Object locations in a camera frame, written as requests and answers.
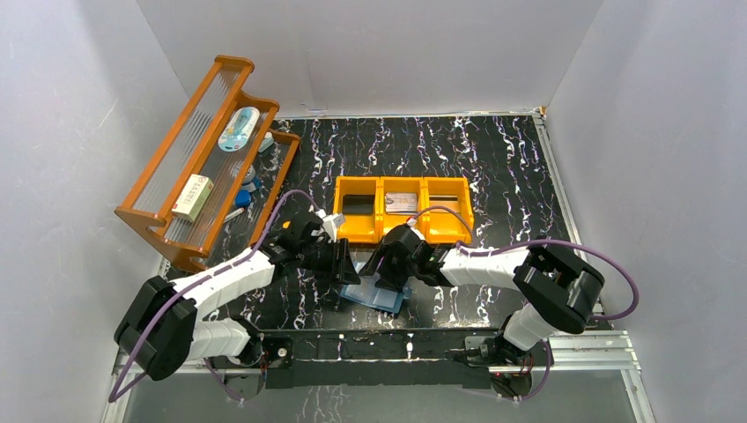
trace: orange storage bin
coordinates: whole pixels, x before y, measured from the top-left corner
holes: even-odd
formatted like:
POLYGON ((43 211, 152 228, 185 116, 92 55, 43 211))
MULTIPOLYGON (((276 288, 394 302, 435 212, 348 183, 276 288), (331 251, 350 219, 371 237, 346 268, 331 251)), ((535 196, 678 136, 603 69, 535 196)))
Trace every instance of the orange storage bin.
MULTIPOLYGON (((459 213, 470 227, 475 225, 475 217, 472 213, 472 202, 470 201, 470 186, 466 178, 423 178, 424 188, 427 195, 424 196, 425 207, 441 204, 454 209, 459 213), (442 201, 433 197, 456 197, 456 202, 442 201)), ((450 243, 464 241, 471 243, 470 231, 464 227, 462 222, 446 211, 429 211, 425 214, 422 222, 423 235, 429 243, 450 243)))
POLYGON ((333 213, 343 213, 345 223, 337 232, 338 238, 347 238, 350 242, 375 244, 381 238, 381 214, 377 204, 381 196, 381 183, 378 177, 338 176, 335 182, 335 205, 333 213), (343 201, 345 196, 372 196, 373 204, 370 214, 345 214, 343 201))
MULTIPOLYGON (((425 208, 425 185, 423 178, 405 178, 382 176, 381 194, 379 195, 379 213, 381 214, 381 236, 387 234, 393 227, 401 225, 410 217, 403 214, 387 213, 386 196, 388 192, 412 192, 418 196, 418 211, 425 208)), ((425 216, 418 220, 415 228, 423 232, 425 216)))

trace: product box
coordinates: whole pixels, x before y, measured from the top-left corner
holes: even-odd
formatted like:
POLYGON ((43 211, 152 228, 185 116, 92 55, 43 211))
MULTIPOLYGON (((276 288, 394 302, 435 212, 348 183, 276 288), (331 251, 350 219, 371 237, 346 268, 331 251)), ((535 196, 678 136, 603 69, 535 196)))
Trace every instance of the product box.
POLYGON ((174 216, 194 222, 203 209, 212 187, 213 183, 210 178, 199 174, 191 175, 174 203, 172 208, 174 216))

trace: black marble surface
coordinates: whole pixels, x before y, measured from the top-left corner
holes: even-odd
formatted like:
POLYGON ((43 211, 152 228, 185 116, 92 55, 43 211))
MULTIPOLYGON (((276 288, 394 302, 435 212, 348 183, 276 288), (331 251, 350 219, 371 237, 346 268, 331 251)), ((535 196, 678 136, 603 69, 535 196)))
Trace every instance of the black marble surface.
MULTIPOLYGON (((328 212, 339 175, 464 176, 470 181, 482 246, 500 247, 539 235, 568 239, 530 116, 281 120, 275 127, 301 137, 284 192, 303 189, 328 212)), ((249 212, 225 225, 209 265, 246 247, 285 151, 276 146, 258 157, 255 168, 264 186, 249 212)), ((306 200, 292 198, 280 221, 306 208, 306 200)), ((358 248, 354 255, 363 252, 358 248)), ((375 330, 498 328, 522 305, 519 293, 495 287, 432 288, 418 283, 413 288, 412 299, 398 315, 391 315, 341 299, 341 286, 323 286, 299 271, 233 301, 228 308, 267 330, 375 330)), ((212 317, 228 313, 222 309, 212 317)))

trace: wire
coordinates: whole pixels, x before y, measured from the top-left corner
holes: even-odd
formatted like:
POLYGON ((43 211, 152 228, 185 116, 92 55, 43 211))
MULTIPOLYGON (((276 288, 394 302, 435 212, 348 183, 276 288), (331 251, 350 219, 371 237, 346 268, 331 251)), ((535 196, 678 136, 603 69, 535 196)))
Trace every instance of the wire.
POLYGON ((244 402, 244 397, 241 396, 240 393, 236 392, 235 390, 232 390, 228 385, 226 385, 225 382, 223 382, 223 378, 220 377, 218 372, 215 370, 215 368, 210 364, 210 361, 208 359, 203 359, 205 362, 205 366, 208 368, 208 370, 211 371, 211 375, 215 380, 220 383, 220 386, 223 387, 223 390, 226 392, 226 394, 234 401, 239 401, 240 403, 244 402))
MULTIPOLYGON (((454 216, 456 216, 462 222, 462 224, 464 225, 464 227, 466 227, 470 231, 470 236, 472 236, 472 242, 473 243, 475 242, 475 235, 472 233, 472 229, 470 228, 470 225, 467 224, 467 221, 465 221, 464 218, 462 218, 462 216, 459 215, 459 213, 457 213, 456 211, 453 211, 453 210, 451 210, 448 207, 445 207, 443 205, 432 205, 431 207, 426 207, 422 211, 419 211, 414 216, 412 216, 411 219, 417 219, 421 215, 423 215, 423 213, 428 212, 428 211, 430 211, 432 209, 445 210, 445 211, 453 214, 454 216)), ((635 311, 635 309, 638 307, 638 303, 640 301, 640 291, 638 289, 638 286, 635 284, 635 281, 632 279, 631 274, 628 273, 628 271, 626 271, 625 269, 623 269, 623 266, 620 265, 620 263, 616 262, 611 257, 605 255, 601 251, 597 251, 595 249, 591 249, 591 248, 585 247, 583 245, 579 245, 579 244, 576 244, 576 243, 573 243, 573 242, 569 242, 569 241, 546 239, 546 240, 532 240, 532 241, 518 242, 518 243, 515 243, 514 245, 507 245, 507 246, 501 247, 499 249, 493 249, 493 250, 487 250, 487 251, 470 251, 469 249, 465 248, 466 244, 464 244, 463 242, 458 241, 456 244, 457 244, 457 248, 462 253, 469 254, 470 256, 473 256, 473 257, 496 256, 498 254, 503 254, 503 253, 506 253, 506 252, 514 250, 514 249, 522 249, 522 248, 525 248, 525 247, 532 247, 532 246, 536 246, 536 245, 553 244, 553 245, 560 245, 560 246, 563 246, 563 247, 568 247, 570 249, 578 249, 579 251, 583 251, 583 252, 588 253, 588 254, 590 254, 592 256, 601 258, 602 260, 604 260, 605 262, 607 262, 610 266, 614 267, 616 271, 620 272, 621 275, 623 275, 623 278, 625 278, 625 281, 627 281, 628 285, 631 287, 632 301, 631 301, 630 307, 626 308, 625 310, 623 310, 620 313, 617 313, 615 315, 592 315, 591 318, 593 318, 594 320, 597 320, 597 321, 617 320, 617 319, 622 319, 623 317, 627 317, 633 311, 635 311)))
POLYGON ((453 211, 453 210, 449 209, 445 205, 432 205, 430 207, 426 207, 425 209, 423 209, 421 211, 418 211, 414 215, 410 216, 410 218, 408 220, 416 220, 417 221, 420 216, 422 216, 424 213, 426 213, 428 211, 431 211, 431 210, 443 210, 443 211, 446 211, 446 212, 449 212, 449 213, 453 214, 457 219, 459 219, 460 222, 462 222, 462 225, 464 225, 464 227, 467 228, 467 232, 470 233, 470 240, 471 240, 470 245, 472 245, 472 244, 474 244, 476 242, 477 237, 475 236, 475 231, 472 230, 472 227, 470 226, 469 223, 467 223, 467 220, 465 220, 462 217, 461 214, 457 213, 456 211, 453 211))
POLYGON ((544 345, 544 350, 547 352, 547 365, 544 367, 544 375, 542 375, 542 380, 539 381, 539 384, 537 385, 536 389, 534 389, 529 394, 523 397, 519 397, 519 401, 530 399, 533 396, 535 396, 537 393, 539 393, 539 391, 547 383, 547 378, 550 377, 550 365, 552 363, 552 348, 550 348, 550 343, 545 341, 544 339, 541 339, 539 342, 541 342, 542 345, 544 345))
MULTIPOLYGON (((262 233, 259 236, 259 239, 257 240, 254 247, 252 247, 251 251, 249 251, 249 254, 245 257, 236 260, 233 264, 229 264, 230 266, 238 266, 242 263, 245 263, 249 261, 252 256, 259 250, 260 246, 262 245, 264 239, 267 237, 267 234, 270 232, 270 227, 272 226, 272 223, 277 219, 277 214, 280 211, 280 207, 285 203, 285 201, 293 194, 300 194, 304 197, 306 197, 311 204, 314 206, 315 210, 320 210, 319 205, 316 204, 314 199, 309 196, 306 192, 300 190, 300 189, 290 189, 288 192, 283 194, 282 197, 277 201, 277 204, 272 209, 272 213, 270 214, 270 217, 267 219, 267 223, 264 226, 264 229, 262 233)), ((115 381, 115 385, 112 387, 112 391, 109 393, 109 403, 113 403, 117 399, 119 399, 122 395, 124 395, 125 392, 128 390, 131 390, 132 387, 134 387, 138 382, 140 382, 143 378, 145 373, 142 373, 138 377, 135 378, 134 381, 130 382, 125 386, 122 390, 120 390, 122 383, 124 382, 124 378, 127 376, 127 373, 132 368, 132 364, 135 362, 135 358, 140 353, 140 350, 143 349, 143 345, 145 344, 145 341, 148 339, 148 336, 151 335, 151 332, 153 331, 153 328, 155 328, 156 324, 158 324, 159 320, 163 315, 175 304, 176 301, 178 301, 181 297, 183 297, 186 293, 189 291, 195 289, 196 287, 200 286, 201 284, 205 283, 206 281, 210 280, 212 278, 212 275, 205 275, 198 279, 197 281, 189 284, 184 289, 176 293, 173 297, 169 298, 161 308, 159 308, 159 311, 156 312, 155 315, 153 315, 153 318, 148 322, 148 325, 145 326, 145 329, 143 330, 143 333, 140 334, 140 338, 137 339, 137 342, 135 343, 135 347, 132 348, 132 351, 129 353, 129 357, 127 358, 127 361, 125 361, 124 366, 122 367, 122 370, 120 371, 119 376, 117 376, 117 379, 115 381)), ((225 389, 229 389, 223 381, 219 380, 220 383, 224 386, 225 389)))

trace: wooden rack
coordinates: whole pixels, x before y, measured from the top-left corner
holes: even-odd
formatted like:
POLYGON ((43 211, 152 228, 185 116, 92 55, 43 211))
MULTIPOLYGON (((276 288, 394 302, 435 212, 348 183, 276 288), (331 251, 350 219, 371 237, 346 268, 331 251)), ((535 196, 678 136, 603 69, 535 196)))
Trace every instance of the wooden rack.
POLYGON ((289 145, 283 165, 265 203, 251 242, 259 237, 288 168, 299 146, 299 137, 270 130, 279 110, 274 100, 252 97, 242 91, 254 64, 245 58, 217 56, 215 63, 166 134, 159 149, 115 213, 150 243, 172 266, 191 272, 205 269, 201 259, 210 255, 226 214, 239 192, 269 130, 279 144, 289 145), (248 147, 224 152, 218 138, 238 108, 260 111, 248 147), (214 187, 194 223, 175 219, 172 206, 191 174, 208 176, 214 187))

